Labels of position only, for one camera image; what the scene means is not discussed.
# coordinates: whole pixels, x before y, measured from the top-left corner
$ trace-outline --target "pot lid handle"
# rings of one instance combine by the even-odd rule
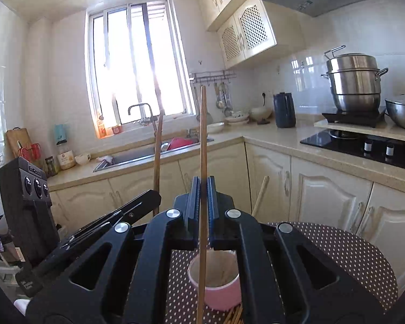
[[[336,47],[336,48],[334,48],[334,49],[328,50],[328,51],[324,52],[324,56],[325,56],[327,59],[330,60],[331,58],[328,57],[327,54],[328,54],[329,52],[331,52],[333,58],[335,58],[335,55],[333,54],[333,52],[342,50],[342,49],[344,49],[345,47],[346,47],[345,45],[342,45],[342,46]]]

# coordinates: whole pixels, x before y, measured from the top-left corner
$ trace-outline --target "faucet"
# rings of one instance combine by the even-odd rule
[[[145,105],[147,105],[150,110],[150,122],[153,124],[154,137],[156,137],[156,135],[158,134],[158,130],[156,129],[156,117],[153,115],[150,104],[148,104],[147,102],[140,102],[132,105],[127,109],[127,114],[130,115],[130,110],[132,109],[132,107],[144,107]]]

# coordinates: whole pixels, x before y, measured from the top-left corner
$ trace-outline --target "pink bowl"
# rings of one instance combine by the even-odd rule
[[[200,255],[189,264],[187,275],[192,285],[198,289]],[[237,258],[232,251],[207,250],[206,284],[204,302],[217,311],[227,311],[241,302],[240,278]],[[227,284],[216,286],[216,283]]]

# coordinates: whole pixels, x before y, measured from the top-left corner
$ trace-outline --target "black glass stove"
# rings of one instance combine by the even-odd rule
[[[342,112],[333,107],[326,109],[322,115],[329,123],[357,124],[375,128],[380,121],[384,120],[385,112],[385,106],[370,112]]]
[[[324,130],[300,143],[405,169],[405,141],[340,130]]]

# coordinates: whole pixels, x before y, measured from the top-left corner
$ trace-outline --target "cutting board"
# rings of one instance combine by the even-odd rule
[[[14,154],[14,157],[18,157],[18,141],[21,143],[22,147],[26,149],[31,148],[31,140],[28,136],[28,132],[26,128],[14,128],[12,130],[8,130],[6,132],[6,137],[8,139],[8,143],[11,147],[11,150]]]

